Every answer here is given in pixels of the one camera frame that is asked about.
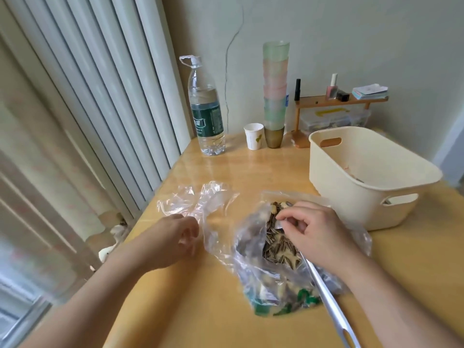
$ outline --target hand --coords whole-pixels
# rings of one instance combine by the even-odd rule
[[[299,201],[279,212],[285,235],[312,263],[343,277],[352,260],[364,257],[335,211],[309,201]]]
[[[194,217],[180,214],[166,216],[116,249],[109,260],[119,257],[143,272],[168,267],[188,252],[191,244],[185,240],[198,237],[198,234],[199,226]]]

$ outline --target person's left arm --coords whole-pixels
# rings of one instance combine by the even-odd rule
[[[162,218],[110,254],[90,280],[20,348],[101,348],[140,277],[177,262],[188,250],[179,240],[185,235],[196,237],[198,232],[193,217]]]

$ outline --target crumpled plastic wrapper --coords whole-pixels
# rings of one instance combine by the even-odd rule
[[[263,191],[254,212],[243,215],[244,218],[237,225],[230,226],[232,239],[228,242],[222,237],[221,232],[226,231],[220,224],[231,222],[227,211],[233,202],[240,203],[240,199],[235,201],[238,196],[226,184],[211,181],[203,185],[198,195],[193,187],[179,188],[179,192],[170,199],[159,201],[158,209],[165,215],[181,213],[198,220],[206,251],[239,277],[243,292],[256,315],[282,315],[318,304],[319,293],[304,264],[301,262],[296,269],[291,269],[285,263],[271,263],[263,258],[263,247],[272,202],[288,201],[294,204],[307,200],[330,206],[329,200],[297,192]],[[359,225],[345,225],[362,251],[370,255],[372,239],[368,232]],[[317,269],[331,293],[348,292],[339,278],[322,268]]]

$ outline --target small wooden rack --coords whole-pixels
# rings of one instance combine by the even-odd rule
[[[358,100],[353,94],[350,94],[348,101],[339,101],[337,99],[327,100],[325,95],[319,96],[306,96],[295,101],[295,130],[291,132],[292,139],[295,147],[304,148],[310,147],[310,141],[308,137],[299,130],[298,126],[300,123],[300,109],[311,109],[316,107],[327,107],[327,106],[345,106],[345,105],[359,105],[364,104],[364,108],[368,109],[369,105],[375,102],[385,102],[388,101],[388,96],[383,99],[366,99]]]

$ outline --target nail polish bottle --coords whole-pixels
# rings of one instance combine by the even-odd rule
[[[337,83],[337,73],[334,73],[332,75],[332,81],[330,82],[330,85],[327,87],[327,92],[325,94],[326,100],[337,99],[338,87],[336,83]]]

